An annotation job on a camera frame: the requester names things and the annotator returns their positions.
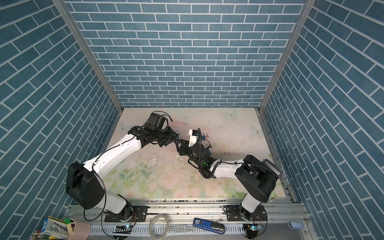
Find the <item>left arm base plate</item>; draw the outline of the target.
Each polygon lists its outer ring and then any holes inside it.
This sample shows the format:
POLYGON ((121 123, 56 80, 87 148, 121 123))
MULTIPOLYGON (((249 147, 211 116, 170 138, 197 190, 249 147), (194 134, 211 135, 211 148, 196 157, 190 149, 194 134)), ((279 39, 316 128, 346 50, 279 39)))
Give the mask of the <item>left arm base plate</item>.
POLYGON ((107 211, 104 221, 106 223, 144 222, 147 217, 148 208, 147 206, 131 206, 124 208, 119 214, 107 211))

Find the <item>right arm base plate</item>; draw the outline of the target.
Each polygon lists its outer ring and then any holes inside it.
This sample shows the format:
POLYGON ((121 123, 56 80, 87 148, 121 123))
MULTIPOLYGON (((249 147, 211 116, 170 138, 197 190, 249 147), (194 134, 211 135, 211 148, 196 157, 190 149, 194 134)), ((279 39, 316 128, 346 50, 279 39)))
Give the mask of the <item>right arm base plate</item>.
POLYGON ((227 205, 223 207, 227 220, 229 222, 239 221, 266 221, 268 219, 267 212, 263 205, 258 207, 253 212, 248 212, 242 206, 227 205))

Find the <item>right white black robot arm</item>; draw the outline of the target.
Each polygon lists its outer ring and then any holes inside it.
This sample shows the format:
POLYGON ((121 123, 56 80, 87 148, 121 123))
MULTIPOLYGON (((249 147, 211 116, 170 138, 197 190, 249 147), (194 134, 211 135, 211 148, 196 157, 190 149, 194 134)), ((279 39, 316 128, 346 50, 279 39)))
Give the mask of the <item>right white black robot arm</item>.
POLYGON ((175 140, 175 144, 179 155, 189 157, 188 163, 205 179, 232 178, 240 181, 246 195, 235 214, 246 221, 257 215, 257 208, 269 200, 282 176, 282 171, 268 159, 260 161, 247 155, 239 161, 225 162, 211 157, 209 148, 204 148, 200 142, 191 147, 186 140, 175 140))

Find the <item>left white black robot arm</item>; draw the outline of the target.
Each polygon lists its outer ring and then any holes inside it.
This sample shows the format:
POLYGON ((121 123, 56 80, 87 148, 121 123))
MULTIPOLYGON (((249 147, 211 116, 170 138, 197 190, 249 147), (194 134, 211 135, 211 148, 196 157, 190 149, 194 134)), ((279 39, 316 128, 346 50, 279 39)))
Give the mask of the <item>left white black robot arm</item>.
POLYGON ((169 125, 172 118, 163 111, 154 111, 142 126, 133 126, 115 145, 84 162, 68 168, 66 193, 83 209, 100 208, 115 214, 120 222, 132 219, 132 204, 120 195, 107 191, 104 178, 129 155, 148 144, 167 146, 179 134, 169 125))

